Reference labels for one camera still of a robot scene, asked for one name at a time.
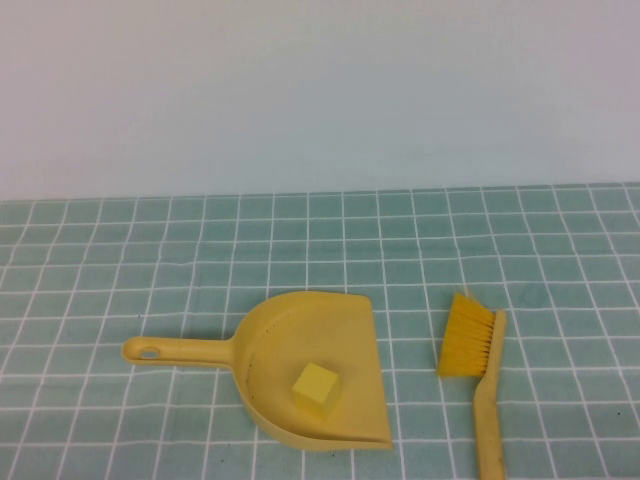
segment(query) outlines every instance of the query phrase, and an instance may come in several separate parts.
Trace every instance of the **white wall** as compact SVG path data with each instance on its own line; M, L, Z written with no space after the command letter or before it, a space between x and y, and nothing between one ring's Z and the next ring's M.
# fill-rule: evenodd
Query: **white wall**
M0 198L640 179L640 2L5 0Z

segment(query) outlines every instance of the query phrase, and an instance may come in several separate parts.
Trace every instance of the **yellow cube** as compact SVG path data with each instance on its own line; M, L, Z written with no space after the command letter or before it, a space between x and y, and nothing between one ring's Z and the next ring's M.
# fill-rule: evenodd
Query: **yellow cube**
M340 397L338 374L308 363L292 387L293 402L299 409L325 418Z

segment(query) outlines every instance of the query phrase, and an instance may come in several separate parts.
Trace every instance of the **dustpan handle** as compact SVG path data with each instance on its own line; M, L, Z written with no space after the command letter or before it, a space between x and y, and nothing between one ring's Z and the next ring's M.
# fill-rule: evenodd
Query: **dustpan handle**
M135 365L230 367L231 340L133 337L122 346L124 359Z

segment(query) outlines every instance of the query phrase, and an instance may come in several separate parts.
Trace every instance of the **brush handle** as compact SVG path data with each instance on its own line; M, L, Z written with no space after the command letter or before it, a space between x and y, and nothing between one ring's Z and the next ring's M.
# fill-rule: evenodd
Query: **brush handle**
M480 480L504 480L506 477L502 454L502 437L496 397L500 378L502 345L507 329L507 315L496 312L487 371L480 380L473 397L473 416L476 426L478 476Z

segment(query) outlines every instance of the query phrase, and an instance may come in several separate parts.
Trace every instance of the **dustpan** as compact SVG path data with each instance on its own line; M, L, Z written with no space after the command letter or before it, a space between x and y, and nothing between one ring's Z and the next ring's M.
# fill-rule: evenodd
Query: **dustpan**
M253 421L286 445L305 450L391 448L367 297L286 293L251 310L229 340L134 337L122 354L137 365L231 369ZM324 418L294 404L292 386L311 362L340 379L338 401Z

